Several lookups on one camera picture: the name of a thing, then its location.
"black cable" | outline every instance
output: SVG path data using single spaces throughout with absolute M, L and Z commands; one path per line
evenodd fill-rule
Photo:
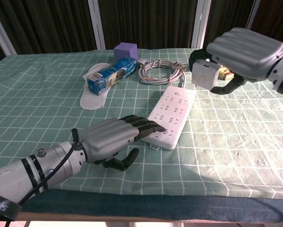
M 213 87 L 211 92 L 218 95 L 226 95 L 233 92 L 235 89 L 239 88 L 240 86 L 244 85 L 247 82 L 245 78 L 240 75 L 235 74 L 234 78 L 226 84 L 224 87 Z
M 70 155 L 73 153 L 75 148 L 78 145 L 78 141 L 74 141 L 73 145 L 71 146 L 69 152 L 66 154 L 66 156 L 61 160 L 61 162 L 54 168 L 54 170 L 45 178 L 43 179 L 35 188 L 33 188 L 31 191 L 29 191 L 22 199 L 19 201 L 19 205 L 23 205 L 38 189 L 40 189 L 47 181 L 50 180 L 51 177 L 53 177 L 54 174 L 65 164 L 65 162 L 68 160 Z M 8 220 L 5 224 L 5 227 L 9 227 L 11 223 L 11 220 Z

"small box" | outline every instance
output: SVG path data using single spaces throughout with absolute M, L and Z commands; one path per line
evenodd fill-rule
M 234 77 L 234 73 L 227 67 L 220 67 L 218 77 L 222 80 L 228 80 Z
M 92 74 L 88 77 L 89 90 L 99 96 L 113 84 L 127 78 L 136 69 L 136 62 L 134 58 L 125 57 Z
M 118 61 L 124 57 L 131 57 L 138 60 L 137 45 L 131 43 L 120 43 L 114 48 L 114 58 Z

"robot finger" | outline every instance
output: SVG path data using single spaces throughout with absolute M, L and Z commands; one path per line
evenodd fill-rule
M 131 123 L 131 122 L 134 122 L 137 118 L 139 118 L 139 117 L 132 114 L 132 115 L 129 115 L 129 116 L 125 116 L 125 117 L 121 118 L 120 120 L 123 120 L 126 123 Z
M 147 121 L 149 120 L 144 117 L 138 117 L 134 120 L 129 121 L 128 123 L 130 123 L 132 126 L 135 126 L 135 125 L 139 125 L 141 122 L 147 122 Z
M 164 127 L 160 126 L 154 121 L 149 121 L 146 125 L 140 125 L 140 126 L 137 126 L 137 128 L 140 131 L 140 134 L 134 138 L 134 141 L 139 140 L 143 137 L 146 137 L 153 132 L 156 132 L 156 131 L 163 132 L 166 130 Z
M 131 122 L 130 124 L 134 127 L 147 125 L 149 123 L 149 120 L 144 117 L 139 117 L 135 122 Z

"gray robotic hand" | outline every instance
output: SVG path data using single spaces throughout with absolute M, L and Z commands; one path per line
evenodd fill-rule
M 136 159 L 139 150 L 134 148 L 122 161 L 114 158 L 127 145 L 165 128 L 143 117 L 129 115 L 121 119 L 111 118 L 79 133 L 81 148 L 86 162 L 102 164 L 118 170 L 125 170 Z
M 273 90 L 283 94 L 283 43 L 280 41 L 235 27 L 217 37 L 206 48 L 191 53 L 190 70 L 197 67 L 200 72 L 199 75 L 193 74 L 192 78 L 210 73 L 208 68 L 212 64 L 204 64 L 203 60 L 206 59 L 223 65 L 234 73 L 234 78 L 224 87 L 211 86 L 217 78 L 204 82 L 206 89 L 210 88 L 212 93 L 229 94 L 247 81 L 253 83 L 268 79 L 273 83 Z

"grid pattern tablecloth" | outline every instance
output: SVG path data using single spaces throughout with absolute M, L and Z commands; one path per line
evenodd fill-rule
M 187 63 L 192 49 L 139 50 L 139 58 Z M 105 107 L 80 107 L 81 77 L 112 51 L 8 56 L 0 61 L 0 166 L 38 148 L 71 141 L 80 130 L 106 118 L 147 117 L 166 86 L 138 83 L 137 72 L 109 91 Z M 165 76 L 166 69 L 151 71 Z M 283 96 L 270 82 L 247 83 L 218 96 L 191 84 L 197 96 L 173 151 L 151 150 L 142 142 L 125 148 L 140 154 L 126 171 L 84 164 L 57 185 L 65 190 L 116 194 L 216 195 L 283 198 Z

